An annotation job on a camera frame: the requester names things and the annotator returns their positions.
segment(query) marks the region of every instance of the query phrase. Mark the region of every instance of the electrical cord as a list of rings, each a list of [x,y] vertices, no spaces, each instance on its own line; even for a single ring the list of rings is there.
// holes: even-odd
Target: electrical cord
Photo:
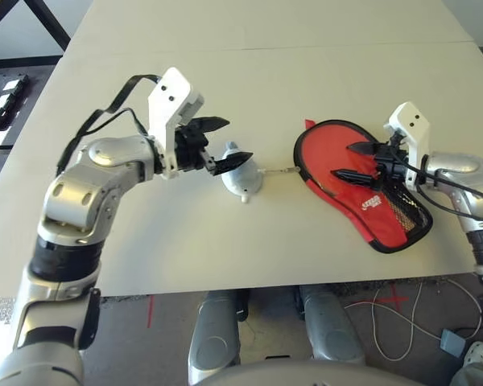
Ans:
[[[462,284],[460,284],[459,282],[457,281],[454,281],[452,279],[447,279],[447,281],[453,285],[455,285],[456,287],[458,287],[460,290],[464,291],[468,296],[469,298],[472,299],[472,301],[474,302],[474,304],[476,305],[476,308],[477,310],[479,311],[480,313],[480,319],[479,319],[479,322],[477,323],[477,326],[476,328],[474,329],[474,332],[468,336],[467,338],[465,339],[471,339],[471,338],[474,338],[476,336],[476,334],[479,332],[479,330],[481,329],[481,323],[483,322],[483,319],[481,317],[483,311],[481,310],[481,306],[480,306],[480,303],[476,300],[476,298],[469,292],[468,289],[466,289],[465,287],[462,286]]]
[[[415,310],[417,309],[417,304],[419,304],[419,299],[420,299],[420,294],[422,293],[422,286],[423,286],[423,281],[420,282],[419,284],[419,290],[417,291],[417,296],[415,297],[415,302],[413,303],[413,307],[411,308],[411,329],[410,329],[410,343],[408,344],[408,348],[406,351],[404,351],[404,354],[400,355],[397,358],[390,358],[383,349],[381,348],[381,345],[379,344],[378,341],[378,331],[376,328],[376,314],[375,314],[375,306],[376,306],[376,299],[378,298],[379,290],[376,291],[376,294],[374,295],[374,299],[372,300],[372,306],[370,308],[371,313],[372,313],[372,335],[374,336],[374,343],[376,345],[376,348],[379,351],[379,354],[382,355],[383,358],[389,360],[390,362],[399,362],[406,358],[408,354],[410,354],[411,351],[411,346],[413,345],[413,335],[414,335],[414,326],[413,323],[415,322]]]
[[[416,167],[410,165],[408,162],[405,162],[404,160],[402,160],[397,155],[397,153],[394,151],[394,149],[391,149],[390,152],[391,152],[392,156],[394,157],[394,159],[397,162],[399,162],[401,165],[405,166],[406,168],[414,171],[415,173],[417,173],[417,175],[422,175],[424,178],[426,178],[426,179],[432,179],[433,181],[436,181],[437,183],[444,183],[446,185],[449,185],[450,187],[455,187],[457,189],[461,189],[462,191],[467,191],[468,193],[471,193],[473,195],[477,195],[477,196],[479,196],[479,197],[481,197],[483,199],[483,192],[477,191],[476,189],[472,189],[471,187],[466,187],[466,186],[461,185],[459,183],[454,183],[453,181],[448,181],[447,179],[442,179],[440,177],[437,177],[435,175],[432,175],[430,173],[427,173],[424,170],[417,169]],[[450,207],[446,207],[445,205],[442,205],[441,203],[437,203],[434,199],[432,199],[431,197],[429,197],[422,188],[420,188],[420,183],[419,183],[419,180],[418,179],[415,181],[415,187],[417,188],[417,192],[426,201],[428,201],[431,205],[434,205],[435,207],[437,207],[437,208],[439,208],[439,209],[441,209],[443,211],[446,211],[448,213],[452,213],[453,215],[467,217],[469,219],[473,219],[473,220],[476,220],[476,221],[483,221],[483,217],[475,216],[475,215],[470,215],[469,213],[464,213],[462,211],[457,211],[457,210],[451,209]]]
[[[426,194],[426,192],[420,187],[419,181],[415,183],[415,187],[417,188],[417,192],[426,200],[428,201],[431,205],[442,209],[443,211],[446,211],[448,213],[452,213],[453,215],[461,216],[461,217],[467,217],[468,219],[473,219],[476,221],[483,221],[483,217],[480,216],[475,216],[475,215],[470,215],[469,213],[463,213],[462,211],[457,211],[455,209],[451,209],[450,207],[446,207],[445,205],[442,205],[441,203],[437,203],[434,199],[432,199],[429,195]]]
[[[96,127],[95,129],[87,131],[82,136],[84,137],[86,135],[95,134],[97,131],[106,127],[109,123],[114,121],[116,118],[120,117],[123,113],[127,113],[127,112],[130,112],[130,114],[132,115],[132,118],[134,119],[134,123],[136,124],[136,127],[138,128],[138,132],[143,137],[146,137],[148,135],[147,129],[145,129],[145,126],[143,126],[142,122],[139,121],[138,117],[136,116],[136,113],[130,107],[125,107],[124,109],[121,109],[116,114],[114,114],[110,119],[108,119],[107,121],[105,121],[104,123],[102,123],[101,125]]]
[[[474,304],[476,305],[476,307],[479,311],[480,317],[479,317],[479,321],[478,321],[477,326],[475,328],[473,328],[474,332],[470,336],[465,338],[465,339],[471,339],[474,336],[476,336],[476,334],[481,329],[481,322],[482,322],[481,307],[480,307],[478,301],[475,299],[475,297],[465,287],[463,287],[460,283],[458,283],[457,281],[454,281],[452,279],[447,279],[447,282],[453,284],[454,286],[456,286],[460,290],[462,290],[465,294],[467,294],[473,300]],[[415,311],[416,311],[417,305],[419,304],[419,299],[420,299],[420,294],[422,293],[422,288],[423,288],[423,282],[421,281],[420,284],[419,284],[419,289],[417,291],[417,295],[415,297],[415,302],[413,304],[413,308],[411,310],[411,319],[409,319],[408,317],[404,316],[403,314],[399,313],[398,311],[396,311],[396,310],[394,310],[394,309],[392,309],[388,306],[384,306],[383,304],[377,303],[376,299],[378,298],[378,294],[379,294],[379,291],[381,289],[376,290],[376,293],[374,295],[374,299],[372,300],[372,302],[367,302],[367,301],[356,302],[356,303],[349,304],[349,305],[345,306],[344,310],[347,310],[347,309],[355,307],[355,306],[364,305],[364,304],[371,305],[371,307],[372,307],[371,308],[371,312],[372,312],[372,333],[373,333],[373,337],[374,337],[374,344],[376,345],[376,348],[378,349],[379,353],[383,356],[383,358],[385,358],[385,359],[387,359],[391,362],[398,362],[400,360],[403,360],[404,358],[406,358],[408,356],[408,354],[410,354],[411,348],[412,348],[412,345],[413,345],[413,337],[414,337],[414,333],[415,333],[415,328],[417,330],[419,330],[420,332],[424,333],[425,335],[433,338],[433,339],[436,339],[438,341],[442,340],[441,337],[427,331],[426,329],[422,328],[417,323],[415,323]],[[374,307],[379,307],[379,308],[388,310],[392,314],[395,314],[396,316],[400,317],[401,319],[409,322],[410,325],[411,325],[410,342],[408,344],[408,348],[406,349],[406,351],[402,355],[400,355],[397,358],[390,358],[388,355],[386,355],[385,352],[382,350],[381,345],[378,342],[378,334],[377,334],[377,331],[376,331],[376,319],[375,319],[375,309],[374,309]]]
[[[161,77],[157,75],[148,74],[148,75],[134,75],[131,78],[129,78],[128,81],[123,85],[122,89],[119,91],[117,96],[113,99],[111,104],[106,109],[96,109],[89,116],[89,118],[82,124],[82,126],[77,130],[75,137],[73,137],[72,140],[64,148],[64,151],[57,163],[56,175],[60,175],[66,169],[66,166],[70,162],[70,158],[72,157],[73,152],[79,146],[79,143],[81,142],[81,139],[83,137],[85,137],[86,135],[90,135],[91,133],[96,133],[99,129],[102,129],[105,125],[107,125],[111,121],[114,121],[116,117],[121,115],[119,113],[116,117],[114,117],[114,119],[110,118],[107,122],[104,122],[98,128],[90,130],[93,123],[95,123],[97,119],[102,116],[102,114],[116,113],[141,79],[148,79],[157,84],[161,79]],[[136,114],[134,114],[134,111],[132,109],[130,111],[133,114],[133,119],[134,119],[134,122],[136,123],[136,126],[138,127],[138,131],[142,130],[145,132],[144,135],[147,135],[147,131],[145,130],[145,128],[142,127],[141,122],[136,117]]]

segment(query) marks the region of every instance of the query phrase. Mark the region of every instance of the white cable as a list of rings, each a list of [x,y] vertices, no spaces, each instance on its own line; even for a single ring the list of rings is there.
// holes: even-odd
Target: white cable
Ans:
[[[477,326],[476,326],[476,329],[474,330],[474,332],[468,336],[467,338],[465,339],[471,339],[471,338],[474,338],[476,336],[476,334],[479,332],[480,328],[481,328],[481,322],[482,322],[482,319],[481,319],[481,307],[480,307],[480,303],[476,300],[476,298],[469,292],[468,289],[466,289],[465,287],[462,286],[462,284],[458,283],[457,281],[454,281],[452,279],[447,279],[449,283],[455,285],[456,287],[458,287],[460,290],[464,291],[474,302],[474,304],[476,305],[476,308],[478,310],[478,312],[480,313],[480,320],[479,322],[477,323]]]
[[[355,306],[361,306],[361,305],[364,305],[364,304],[368,304],[370,306],[372,306],[373,304],[376,306],[376,307],[379,307],[379,308],[383,308],[385,310],[388,310],[389,312],[391,312],[392,314],[395,314],[396,316],[399,316],[401,319],[403,320],[406,320],[407,322],[409,322],[413,327],[415,327],[417,330],[419,330],[420,332],[423,332],[424,334],[426,334],[427,336],[431,336],[433,339],[437,339],[437,340],[441,340],[441,338],[439,336],[436,336],[435,334],[432,334],[431,332],[423,329],[421,326],[419,326],[417,323],[414,323],[412,322],[409,318],[407,318],[406,316],[404,316],[403,314],[400,314],[399,312],[397,312],[396,310],[394,310],[393,308],[390,308],[390,307],[387,307],[387,306],[384,306],[383,304],[379,304],[379,303],[372,303],[372,302],[367,302],[367,301],[364,301],[364,302],[357,302],[357,303],[353,303],[353,304],[349,304],[347,306],[344,307],[345,310],[347,310],[348,308],[353,308]]]
[[[480,304],[475,299],[475,297],[465,287],[463,287],[460,283],[458,283],[457,281],[454,281],[452,279],[447,279],[447,282],[453,284],[454,286],[456,286],[460,290],[462,290],[464,293],[466,293],[473,300],[474,304],[476,305],[476,308],[479,311],[480,318],[479,318],[479,322],[478,322],[478,324],[476,326],[476,329],[474,330],[474,332],[469,337],[465,338],[465,339],[471,339],[474,336],[476,336],[476,334],[478,333],[478,331],[481,329],[481,322],[482,322],[482,320],[481,320],[481,307],[480,307]],[[347,310],[348,308],[352,308],[352,307],[355,307],[355,306],[360,306],[360,305],[363,305],[363,304],[371,305],[372,306],[372,308],[371,308],[371,311],[372,311],[372,331],[373,331],[373,336],[374,336],[374,343],[376,344],[376,347],[378,348],[379,353],[385,359],[388,359],[389,361],[392,361],[392,362],[398,362],[398,361],[403,360],[404,358],[406,358],[407,355],[411,351],[411,347],[412,347],[412,344],[413,344],[413,336],[414,336],[413,331],[414,331],[414,328],[416,328],[417,330],[423,332],[427,336],[432,337],[433,339],[436,339],[436,340],[439,340],[439,341],[442,340],[441,337],[439,337],[439,336],[437,336],[435,334],[432,334],[431,332],[423,329],[421,326],[419,326],[417,323],[415,323],[415,310],[416,310],[416,307],[417,307],[417,305],[419,303],[420,294],[422,292],[422,287],[423,287],[423,282],[421,281],[420,282],[420,285],[419,285],[419,290],[417,292],[417,296],[415,297],[415,302],[413,304],[413,309],[411,311],[411,319],[407,318],[406,316],[400,314],[398,311],[396,311],[396,310],[394,310],[394,309],[392,309],[392,308],[390,308],[388,306],[384,306],[383,304],[376,303],[376,299],[378,298],[378,294],[379,294],[380,289],[378,289],[376,291],[376,294],[374,295],[374,299],[373,299],[372,302],[367,302],[367,301],[364,301],[364,302],[356,302],[356,303],[353,303],[353,304],[349,304],[348,306],[345,306],[344,307],[344,310]],[[392,314],[395,314],[396,316],[399,316],[401,319],[406,320],[407,322],[409,322],[411,324],[410,343],[408,344],[408,348],[404,352],[404,354],[402,354],[398,358],[390,358],[389,356],[387,356],[383,352],[383,350],[381,349],[381,346],[379,345],[378,335],[377,335],[377,332],[376,332],[376,320],[375,320],[375,309],[374,309],[374,307],[379,307],[379,308],[383,308],[385,310],[388,310]]]
[[[378,294],[379,294],[379,289],[376,291],[376,294],[374,295],[374,299],[372,301],[372,307],[371,307],[372,334],[374,336],[374,343],[376,345],[376,348],[379,351],[379,354],[381,354],[383,358],[389,360],[390,362],[399,362],[399,361],[403,360],[404,358],[406,358],[408,356],[408,354],[410,354],[411,346],[413,344],[413,335],[414,335],[414,331],[415,331],[414,327],[413,327],[413,323],[415,323],[415,309],[417,308],[417,304],[419,303],[420,293],[422,292],[422,286],[423,286],[423,282],[421,281],[420,284],[419,284],[419,290],[417,291],[417,296],[415,297],[415,302],[413,303],[413,308],[411,309],[410,343],[408,344],[408,348],[406,349],[406,351],[404,351],[404,354],[402,354],[401,356],[399,356],[397,358],[390,358],[388,355],[386,355],[385,352],[383,351],[383,349],[381,348],[381,345],[379,344],[378,331],[377,331],[377,328],[376,328],[376,314],[375,314],[375,310],[374,310],[374,307],[376,305],[376,299],[378,298]]]

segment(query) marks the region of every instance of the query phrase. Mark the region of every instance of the logo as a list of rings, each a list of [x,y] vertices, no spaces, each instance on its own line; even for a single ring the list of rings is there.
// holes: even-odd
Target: logo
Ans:
[[[378,195],[375,195],[371,199],[367,199],[362,205],[361,209],[363,211],[366,211],[368,207],[376,207],[378,205],[381,205],[381,199],[379,198]]]

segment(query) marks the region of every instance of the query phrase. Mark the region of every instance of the black mesh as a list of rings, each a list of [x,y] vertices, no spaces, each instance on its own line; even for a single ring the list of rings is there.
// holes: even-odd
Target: black mesh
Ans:
[[[431,214],[402,183],[385,183],[382,192],[394,211],[395,218],[402,225],[408,241],[415,242],[431,229]]]

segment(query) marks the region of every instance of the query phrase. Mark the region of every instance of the red fabric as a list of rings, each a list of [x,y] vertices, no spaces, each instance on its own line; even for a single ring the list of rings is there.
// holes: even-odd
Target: red fabric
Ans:
[[[377,239],[389,248],[407,242],[403,226],[381,192],[346,183],[331,170],[350,169],[374,174],[376,162],[371,156],[347,150],[354,142],[367,142],[362,133],[346,125],[328,123],[310,129],[301,144],[301,156],[313,181],[307,185],[322,199],[342,211],[367,242]]]

